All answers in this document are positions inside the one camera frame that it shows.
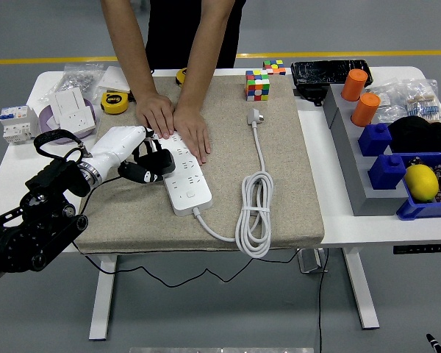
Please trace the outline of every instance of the blue bin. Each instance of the blue bin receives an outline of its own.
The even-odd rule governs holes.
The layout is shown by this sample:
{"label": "blue bin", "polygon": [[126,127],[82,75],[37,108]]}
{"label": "blue bin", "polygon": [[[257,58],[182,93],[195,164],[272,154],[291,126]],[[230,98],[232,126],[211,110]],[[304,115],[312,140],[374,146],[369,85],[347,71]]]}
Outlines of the blue bin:
{"label": "blue bin", "polygon": [[[402,157],[404,164],[414,157],[419,157],[423,164],[434,167],[441,164],[441,153],[395,153]],[[409,198],[404,204],[397,210],[397,216],[402,221],[413,221],[416,218],[436,218],[441,217],[441,202],[434,203],[417,203],[410,195],[409,189],[405,183],[406,192],[409,194]]]}

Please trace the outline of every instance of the floor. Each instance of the floor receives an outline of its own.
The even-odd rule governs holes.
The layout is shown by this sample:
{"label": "floor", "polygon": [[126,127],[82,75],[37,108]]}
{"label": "floor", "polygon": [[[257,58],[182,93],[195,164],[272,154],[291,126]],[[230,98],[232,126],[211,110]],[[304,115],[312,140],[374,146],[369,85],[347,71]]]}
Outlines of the floor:
{"label": "floor", "polygon": [[[132,3],[145,32],[147,8]],[[370,66],[418,67],[438,81],[441,101],[441,55],[431,54],[441,51],[441,1],[250,0],[244,8],[239,53],[297,53],[284,58],[289,64],[335,58],[330,55],[354,58],[340,53],[356,51],[381,53],[359,55]],[[0,60],[113,55],[97,0],[0,1]],[[261,62],[238,59],[236,66]],[[63,66],[0,65],[0,109],[24,104],[41,72]],[[0,124],[0,162],[6,148]],[[342,252],[330,249],[322,289],[323,351],[431,352],[426,333],[441,343],[441,254],[393,255],[389,246],[361,254],[381,328],[361,329]],[[291,250],[268,255],[270,260],[292,257]],[[205,268],[230,278],[247,261],[239,253],[145,254],[122,258],[119,268],[144,265],[176,284]],[[4,276],[0,352],[122,353],[131,347],[187,346],[319,350],[320,275],[301,274],[295,257],[287,264],[253,261],[227,284],[207,274],[170,289],[143,271],[118,275],[105,342],[87,340],[97,279],[97,270],[72,254],[61,255],[42,273]]]}

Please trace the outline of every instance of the yellow floor line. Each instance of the yellow floor line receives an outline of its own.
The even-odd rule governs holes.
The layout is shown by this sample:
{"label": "yellow floor line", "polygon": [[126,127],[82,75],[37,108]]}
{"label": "yellow floor line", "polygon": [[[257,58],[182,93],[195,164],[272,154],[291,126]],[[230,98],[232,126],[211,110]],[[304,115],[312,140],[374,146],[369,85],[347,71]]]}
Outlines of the yellow floor line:
{"label": "yellow floor line", "polygon": [[85,63],[99,61],[118,61],[116,57],[35,57],[23,59],[0,59],[0,65]]}
{"label": "yellow floor line", "polygon": [[[274,53],[239,53],[237,59],[267,59],[282,57],[402,57],[437,56],[441,50],[393,50],[393,51],[285,51]],[[0,65],[85,63],[118,61],[116,57],[36,57],[21,59],[0,59]]]}
{"label": "yellow floor line", "polygon": [[277,53],[237,54],[237,59],[262,59],[272,57],[400,57],[441,55],[441,50],[392,50],[392,51],[297,51]]}

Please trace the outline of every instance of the orange cylinder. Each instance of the orange cylinder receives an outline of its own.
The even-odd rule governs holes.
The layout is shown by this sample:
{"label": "orange cylinder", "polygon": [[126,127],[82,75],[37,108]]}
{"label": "orange cylinder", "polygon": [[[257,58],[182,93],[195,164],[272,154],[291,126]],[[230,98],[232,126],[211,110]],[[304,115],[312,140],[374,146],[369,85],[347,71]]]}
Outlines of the orange cylinder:
{"label": "orange cylinder", "polygon": [[351,116],[351,121],[359,127],[369,125],[380,104],[381,99],[379,96],[374,93],[364,93],[359,98],[358,105]]}
{"label": "orange cylinder", "polygon": [[341,96],[347,101],[357,101],[363,88],[365,87],[368,74],[360,68],[354,68],[348,72],[345,86],[341,91]]}

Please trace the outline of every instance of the black cloth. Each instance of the black cloth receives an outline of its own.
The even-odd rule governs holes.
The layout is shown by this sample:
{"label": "black cloth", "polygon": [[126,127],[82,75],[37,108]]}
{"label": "black cloth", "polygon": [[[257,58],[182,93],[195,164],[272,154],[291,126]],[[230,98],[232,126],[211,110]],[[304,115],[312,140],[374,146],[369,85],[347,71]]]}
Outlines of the black cloth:
{"label": "black cloth", "polygon": [[388,127],[393,152],[441,152],[441,123],[430,124],[412,115],[400,118]]}
{"label": "black cloth", "polygon": [[[217,68],[233,68],[237,54],[242,8],[236,0],[227,22]],[[201,0],[151,0],[146,54],[152,70],[186,68],[201,20]]]}

